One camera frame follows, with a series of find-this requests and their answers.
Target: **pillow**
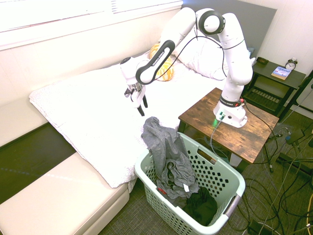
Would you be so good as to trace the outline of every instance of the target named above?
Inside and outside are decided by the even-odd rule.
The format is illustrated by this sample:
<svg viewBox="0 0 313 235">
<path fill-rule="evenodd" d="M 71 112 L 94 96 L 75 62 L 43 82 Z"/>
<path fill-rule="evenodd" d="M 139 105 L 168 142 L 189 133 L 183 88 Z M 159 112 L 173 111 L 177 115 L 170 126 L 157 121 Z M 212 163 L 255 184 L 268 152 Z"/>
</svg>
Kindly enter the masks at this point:
<svg viewBox="0 0 313 235">
<path fill-rule="evenodd" d="M 150 54 L 149 54 L 150 59 L 155 55 L 159 46 L 160 46 L 160 44 L 158 43 L 158 44 L 155 44 L 151 48 Z M 168 57 L 167 60 L 165 61 L 165 63 L 163 64 L 163 66 L 157 71 L 156 78 L 158 78 L 162 74 L 164 74 L 165 71 L 171 66 L 171 64 L 172 64 L 172 59 L 170 57 Z M 173 78 L 173 76 L 174 76 L 174 67 L 171 66 L 170 69 L 162 77 L 160 77 L 158 80 L 159 81 L 170 81 Z"/>
<path fill-rule="evenodd" d="M 182 42 L 175 48 L 172 54 L 179 55 L 184 46 L 196 36 L 196 27 L 194 26 Z M 198 36 L 205 35 L 198 30 Z M 222 71 L 223 50 L 220 43 L 214 38 L 195 38 L 182 51 L 178 59 L 188 68 L 200 73 L 203 76 L 218 80 L 225 79 Z M 227 75 L 228 66 L 224 58 L 224 71 Z"/>
</svg>

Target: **wooden side table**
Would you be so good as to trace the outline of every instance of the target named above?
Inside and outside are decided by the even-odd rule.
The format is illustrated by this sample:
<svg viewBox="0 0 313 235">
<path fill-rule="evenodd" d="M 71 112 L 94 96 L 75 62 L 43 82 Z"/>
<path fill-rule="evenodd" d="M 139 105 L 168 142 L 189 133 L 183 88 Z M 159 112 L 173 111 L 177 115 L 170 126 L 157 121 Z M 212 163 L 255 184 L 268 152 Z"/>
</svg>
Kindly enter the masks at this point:
<svg viewBox="0 0 313 235">
<path fill-rule="evenodd" d="M 219 122 L 215 119 L 213 109 L 219 101 L 221 93 L 221 90 L 215 88 L 180 115 L 179 132 L 184 133 L 188 124 L 205 136 L 211 137 Z M 277 124 L 277 117 L 250 104 L 248 108 L 272 129 Z M 246 116 L 248 117 L 248 122 L 242 128 L 221 123 L 214 133 L 213 140 L 251 164 L 254 163 L 271 131 L 261 120 L 247 110 Z"/>
<path fill-rule="evenodd" d="M 272 72 L 281 65 L 275 64 L 273 62 L 268 62 L 266 65 L 256 63 L 253 68 L 253 78 L 251 82 L 245 86 L 243 97 L 248 102 L 258 108 L 267 111 L 278 117 L 279 113 L 284 109 L 284 104 L 294 90 L 297 90 L 305 74 L 298 71 L 291 71 L 289 76 L 285 79 L 279 79 L 272 76 Z M 278 97 L 271 94 L 268 91 L 262 90 L 255 86 L 255 82 L 258 77 L 264 77 L 266 79 L 272 80 L 288 88 L 284 97 Z"/>
</svg>

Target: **black nightstand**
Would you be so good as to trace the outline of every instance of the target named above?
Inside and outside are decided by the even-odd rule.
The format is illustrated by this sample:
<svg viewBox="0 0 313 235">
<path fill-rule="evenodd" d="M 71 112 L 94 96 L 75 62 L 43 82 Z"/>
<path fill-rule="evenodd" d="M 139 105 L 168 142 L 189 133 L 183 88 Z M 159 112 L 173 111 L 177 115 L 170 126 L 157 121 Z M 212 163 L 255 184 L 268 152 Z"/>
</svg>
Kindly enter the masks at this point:
<svg viewBox="0 0 313 235">
<path fill-rule="evenodd" d="M 266 65 L 262 65 L 260 63 L 256 63 L 253 66 L 253 77 L 249 84 L 245 86 L 243 91 L 243 98 L 252 105 L 270 113 L 278 117 L 279 113 L 282 111 L 285 102 L 291 95 L 292 91 L 297 90 L 303 79 L 305 78 L 305 74 L 298 71 L 291 71 L 289 76 L 285 79 L 279 79 L 277 77 L 272 76 L 272 72 L 281 65 L 275 64 L 273 62 L 268 62 Z M 264 77 L 266 79 L 270 79 L 274 82 L 277 82 L 283 86 L 288 88 L 284 97 L 279 97 L 270 93 L 269 91 L 265 91 L 255 86 L 255 82 L 258 77 Z"/>
</svg>

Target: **orange pillow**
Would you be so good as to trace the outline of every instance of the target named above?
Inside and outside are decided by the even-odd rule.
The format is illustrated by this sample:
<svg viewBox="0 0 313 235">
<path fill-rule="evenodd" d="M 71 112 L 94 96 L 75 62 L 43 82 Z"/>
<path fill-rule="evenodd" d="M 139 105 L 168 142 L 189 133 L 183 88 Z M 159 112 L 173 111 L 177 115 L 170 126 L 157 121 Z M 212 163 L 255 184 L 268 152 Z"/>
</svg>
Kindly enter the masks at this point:
<svg viewBox="0 0 313 235">
<path fill-rule="evenodd" d="M 155 44 L 151 48 L 150 54 L 149 54 L 150 59 L 155 55 L 159 46 L 160 46 L 160 44 L 158 43 L 158 44 Z M 162 74 L 164 74 L 164 72 L 171 66 L 171 64 L 172 64 L 172 60 L 170 57 L 168 57 L 167 60 L 165 61 L 165 63 L 163 64 L 163 66 L 157 71 L 156 78 L 158 78 Z M 160 77 L 158 80 L 170 81 L 173 78 L 173 76 L 174 76 L 174 68 L 173 68 L 173 66 L 171 66 L 170 69 L 162 77 Z"/>
</svg>

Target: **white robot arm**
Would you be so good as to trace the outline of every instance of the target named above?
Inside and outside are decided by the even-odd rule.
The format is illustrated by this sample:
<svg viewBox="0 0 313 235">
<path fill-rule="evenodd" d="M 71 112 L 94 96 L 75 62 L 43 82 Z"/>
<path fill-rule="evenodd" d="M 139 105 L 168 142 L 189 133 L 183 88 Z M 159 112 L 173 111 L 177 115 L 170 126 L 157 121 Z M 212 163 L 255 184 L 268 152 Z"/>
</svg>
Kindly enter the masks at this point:
<svg viewBox="0 0 313 235">
<path fill-rule="evenodd" d="M 164 28 L 160 38 L 161 47 L 147 64 L 135 62 L 134 58 L 130 57 L 122 61 L 122 73 L 128 84 L 125 96 L 131 95 L 134 107 L 143 116 L 140 103 L 143 100 L 147 107 L 145 85 L 156 79 L 157 71 L 195 24 L 205 35 L 218 35 L 229 67 L 225 87 L 213 111 L 216 119 L 238 128 L 242 127 L 247 118 L 240 95 L 244 85 L 252 78 L 252 65 L 240 24 L 232 13 L 221 15 L 206 8 L 195 14 L 190 8 L 181 9 Z"/>
</svg>

